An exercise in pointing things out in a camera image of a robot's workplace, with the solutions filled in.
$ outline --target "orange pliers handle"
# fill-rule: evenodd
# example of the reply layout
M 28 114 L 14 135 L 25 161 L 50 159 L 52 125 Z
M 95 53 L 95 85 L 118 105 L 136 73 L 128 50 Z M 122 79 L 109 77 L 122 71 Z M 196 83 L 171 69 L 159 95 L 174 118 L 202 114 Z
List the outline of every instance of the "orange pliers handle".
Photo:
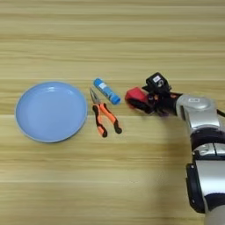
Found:
M 106 137 L 108 135 L 107 130 L 102 124 L 102 118 L 101 118 L 101 112 L 102 111 L 107 118 L 113 123 L 115 132 L 117 134 L 122 133 L 122 129 L 120 128 L 119 122 L 117 118 L 107 109 L 106 103 L 101 103 L 101 104 L 94 104 L 92 107 L 94 113 L 95 113 L 95 118 L 96 118 L 96 125 L 98 128 L 98 131 L 100 132 L 102 137 Z
M 93 105 L 92 107 L 94 113 L 95 113 L 95 119 L 96 119 L 96 125 L 98 128 L 98 131 L 102 135 L 102 137 L 106 137 L 108 135 L 105 127 L 102 125 L 102 118 L 101 118 L 101 112 L 100 107 L 98 104 Z
M 100 109 L 106 115 L 106 117 L 113 123 L 115 132 L 117 134 L 121 134 L 122 129 L 119 126 L 119 122 L 118 122 L 117 118 L 108 110 L 106 103 L 101 103 Z

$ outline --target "plate rim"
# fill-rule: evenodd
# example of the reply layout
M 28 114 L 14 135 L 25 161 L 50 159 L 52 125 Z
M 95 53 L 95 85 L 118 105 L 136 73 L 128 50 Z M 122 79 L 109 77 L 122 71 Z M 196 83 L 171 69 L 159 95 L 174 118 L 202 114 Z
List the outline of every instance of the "plate rim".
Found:
M 18 106 L 19 106 L 19 103 L 21 102 L 22 98 L 25 96 L 25 94 L 27 94 L 29 91 L 33 90 L 34 88 L 37 88 L 38 86 L 41 86 L 43 84 L 48 84 L 48 83 L 60 83 L 60 84 L 63 84 L 63 85 L 66 85 L 68 87 L 71 87 L 72 89 L 75 89 L 76 91 L 78 91 L 80 93 L 80 95 L 83 97 L 84 99 L 84 102 L 85 102 L 85 115 L 83 117 L 83 121 L 81 123 L 81 126 L 75 131 L 73 132 L 72 134 L 70 134 L 69 136 L 65 137 L 65 138 L 61 138 L 59 140 L 50 140 L 50 141 L 47 141 L 47 140 L 41 140 L 39 138 L 34 138 L 32 137 L 31 135 L 29 135 L 20 125 L 19 125 L 19 122 L 18 122 L 18 116 L 17 116 L 17 111 L 18 111 Z M 44 143 L 54 143 L 54 142 L 62 142 L 62 141 L 65 141 L 67 140 L 68 138 L 72 137 L 73 135 L 75 135 L 76 133 L 78 133 L 81 128 L 83 127 L 83 125 L 85 124 L 85 121 L 87 120 L 87 116 L 88 116 L 88 103 L 87 103 L 87 99 L 86 97 L 84 96 L 84 94 L 75 86 L 71 85 L 70 83 L 64 83 L 64 82 L 60 82 L 60 81 L 48 81 L 48 82 L 43 82 L 43 83 L 37 83 L 35 85 L 33 85 L 32 87 L 30 87 L 29 89 L 27 89 L 26 91 L 24 91 L 22 93 L 22 95 L 19 97 L 17 103 L 16 103 L 16 106 L 14 108 L 14 118 L 15 118 L 15 121 L 17 122 L 17 125 L 18 125 L 18 128 L 20 129 L 20 131 L 27 137 L 31 138 L 32 140 L 35 140 L 37 142 L 44 142 Z

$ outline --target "wood grain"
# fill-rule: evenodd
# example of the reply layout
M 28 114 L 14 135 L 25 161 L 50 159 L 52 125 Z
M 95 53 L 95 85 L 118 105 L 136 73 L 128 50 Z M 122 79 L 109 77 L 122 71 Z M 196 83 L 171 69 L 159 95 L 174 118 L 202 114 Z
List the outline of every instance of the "wood grain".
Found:
M 185 123 L 109 108 L 97 132 L 89 88 L 103 77 L 122 97 L 162 72 L 174 91 L 208 96 L 225 111 L 222 0 L 7 0 L 0 2 L 0 218 L 3 225 L 200 225 L 185 187 Z M 32 85 L 63 81 L 89 116 L 69 140 L 24 137 L 14 107 Z

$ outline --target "blue plate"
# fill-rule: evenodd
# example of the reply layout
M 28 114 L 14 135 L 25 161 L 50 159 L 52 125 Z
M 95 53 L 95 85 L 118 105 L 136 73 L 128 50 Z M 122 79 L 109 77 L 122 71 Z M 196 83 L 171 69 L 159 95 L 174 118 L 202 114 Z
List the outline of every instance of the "blue plate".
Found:
M 15 115 L 25 135 L 39 142 L 59 142 L 83 126 L 87 102 L 77 88 L 67 83 L 41 83 L 23 94 Z

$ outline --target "red object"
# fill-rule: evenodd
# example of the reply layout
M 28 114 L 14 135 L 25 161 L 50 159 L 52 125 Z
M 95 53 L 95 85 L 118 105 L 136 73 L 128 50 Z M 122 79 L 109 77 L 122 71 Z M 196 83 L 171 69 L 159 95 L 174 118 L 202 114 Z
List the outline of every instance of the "red object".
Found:
M 141 102 L 145 102 L 145 103 L 148 102 L 147 95 L 138 87 L 135 87 L 135 88 L 127 91 L 127 94 L 125 96 L 125 100 L 127 100 L 129 98 L 135 98 L 135 99 L 138 99 Z

